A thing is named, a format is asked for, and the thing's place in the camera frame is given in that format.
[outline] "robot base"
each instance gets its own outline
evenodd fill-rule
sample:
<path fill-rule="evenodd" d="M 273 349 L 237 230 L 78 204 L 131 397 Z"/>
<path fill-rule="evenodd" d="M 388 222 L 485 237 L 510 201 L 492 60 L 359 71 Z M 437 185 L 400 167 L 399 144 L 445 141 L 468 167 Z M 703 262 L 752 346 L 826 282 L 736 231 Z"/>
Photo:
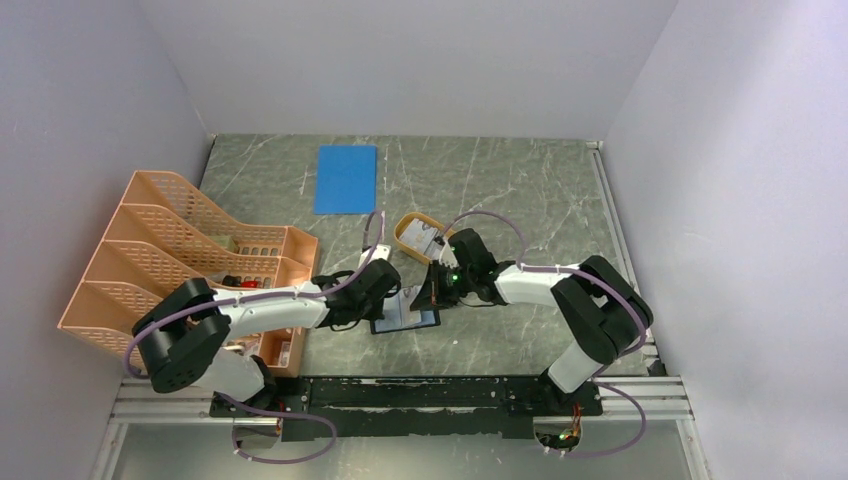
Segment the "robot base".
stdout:
<path fill-rule="evenodd" d="M 567 398 L 544 377 L 300 377 L 277 379 L 276 408 L 330 419 L 340 437 L 474 435 L 535 438 L 533 417 L 603 413 L 598 387 L 586 382 Z M 243 417 L 223 399 L 212 402 L 212 417 Z M 283 441 L 329 435 L 324 425 L 286 420 Z"/>

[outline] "blue book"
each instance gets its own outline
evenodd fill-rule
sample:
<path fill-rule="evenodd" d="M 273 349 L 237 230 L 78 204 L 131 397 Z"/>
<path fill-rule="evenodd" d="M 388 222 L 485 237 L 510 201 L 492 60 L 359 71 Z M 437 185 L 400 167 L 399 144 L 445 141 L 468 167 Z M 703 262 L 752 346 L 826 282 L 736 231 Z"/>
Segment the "blue book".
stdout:
<path fill-rule="evenodd" d="M 377 208 L 377 147 L 323 145 L 315 174 L 316 215 L 371 213 Z"/>

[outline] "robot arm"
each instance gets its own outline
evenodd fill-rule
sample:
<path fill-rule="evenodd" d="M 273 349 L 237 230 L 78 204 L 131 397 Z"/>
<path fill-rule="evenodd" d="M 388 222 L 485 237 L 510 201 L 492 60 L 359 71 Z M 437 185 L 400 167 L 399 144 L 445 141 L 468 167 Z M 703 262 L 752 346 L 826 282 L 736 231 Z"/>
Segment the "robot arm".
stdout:
<path fill-rule="evenodd" d="M 221 347 L 228 340 L 269 330 L 333 327 L 382 318 L 383 300 L 400 287 L 397 270 L 386 260 L 373 260 L 353 282 L 334 288 L 352 273 L 261 291 L 214 290 L 202 278 L 186 281 L 132 329 L 133 335 L 139 335 L 148 325 L 176 312 L 217 305 L 153 330 L 141 340 L 138 348 L 153 389 L 170 393 L 198 386 L 263 405 L 274 384 L 265 364 L 259 357 L 242 357 Z"/>
<path fill-rule="evenodd" d="M 550 380 L 569 394 L 605 366 L 611 365 L 639 337 L 624 307 L 588 280 L 553 272 L 522 271 L 514 262 L 496 262 L 473 229 L 449 239 L 449 265 L 432 262 L 413 308 L 450 308 L 470 293 L 496 305 L 528 303 L 559 308 L 574 335 L 566 351 L 547 369 Z M 568 269 L 580 270 L 618 292 L 645 328 L 653 323 L 648 305 L 603 257 L 592 256 Z"/>

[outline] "marble table surface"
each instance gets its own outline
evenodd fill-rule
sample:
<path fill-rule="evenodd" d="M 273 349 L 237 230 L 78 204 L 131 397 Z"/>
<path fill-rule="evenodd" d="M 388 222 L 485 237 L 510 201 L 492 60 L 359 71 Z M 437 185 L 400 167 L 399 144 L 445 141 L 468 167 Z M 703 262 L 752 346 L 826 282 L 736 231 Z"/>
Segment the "marble table surface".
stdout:
<path fill-rule="evenodd" d="M 201 190 L 239 221 L 294 225 L 318 237 L 316 274 L 356 267 L 366 215 L 313 215 L 320 145 L 376 145 L 377 207 L 386 235 L 408 212 L 448 222 L 470 209 L 513 219 L 530 244 L 526 261 L 578 263 L 600 254 L 618 265 L 601 190 L 582 141 L 396 136 L 219 135 Z M 472 216 L 496 259 L 515 258 L 519 242 L 495 219 Z M 420 284 L 426 266 L 395 250 L 392 264 L 406 285 Z M 558 310 L 511 305 L 458 307 L 442 325 L 371 335 L 366 324 L 347 332 L 310 331 L 302 374 L 538 374 L 574 341 Z M 645 359 L 625 357 L 607 375 L 644 375 Z"/>

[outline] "gray marble surface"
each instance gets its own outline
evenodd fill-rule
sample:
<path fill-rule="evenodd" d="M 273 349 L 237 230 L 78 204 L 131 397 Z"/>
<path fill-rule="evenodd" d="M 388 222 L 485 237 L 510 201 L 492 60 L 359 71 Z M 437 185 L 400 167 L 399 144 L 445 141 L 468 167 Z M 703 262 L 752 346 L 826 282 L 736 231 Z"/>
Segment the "gray marble surface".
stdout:
<path fill-rule="evenodd" d="M 508 138 L 219 135 L 201 190 L 239 221 L 295 225 L 319 238 L 318 271 L 355 268 L 365 215 L 313 215 L 320 145 L 378 147 L 377 206 L 386 235 L 411 211 L 448 222 L 470 209 L 493 210 L 520 226 L 530 264 L 567 265 L 600 254 L 617 265 L 613 237 L 585 142 Z M 477 216 L 464 221 L 498 260 L 515 258 L 509 227 Z M 426 266 L 395 251 L 405 285 Z M 309 375 L 537 374 L 574 341 L 560 313 L 547 307 L 459 307 L 442 325 L 371 335 L 367 325 L 309 332 L 301 372 Z M 643 375 L 633 354 L 608 375 Z"/>

